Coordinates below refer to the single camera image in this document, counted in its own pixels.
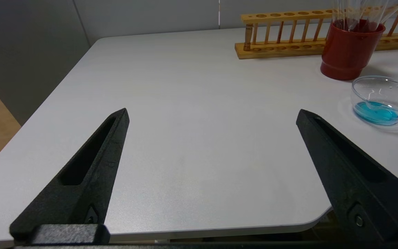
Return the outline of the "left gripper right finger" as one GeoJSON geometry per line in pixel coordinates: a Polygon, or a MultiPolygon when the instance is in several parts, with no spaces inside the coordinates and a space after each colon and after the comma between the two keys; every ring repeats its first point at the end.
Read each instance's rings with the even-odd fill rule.
{"type": "Polygon", "coordinates": [[[296,125],[347,235],[398,242],[398,178],[319,115],[301,109],[296,125]]]}

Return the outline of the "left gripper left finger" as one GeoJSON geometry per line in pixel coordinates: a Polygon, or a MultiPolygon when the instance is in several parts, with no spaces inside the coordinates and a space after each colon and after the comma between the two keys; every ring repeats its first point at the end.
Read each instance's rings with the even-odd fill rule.
{"type": "Polygon", "coordinates": [[[104,225],[129,126],[109,115],[10,225],[15,244],[107,244],[104,225]]]}

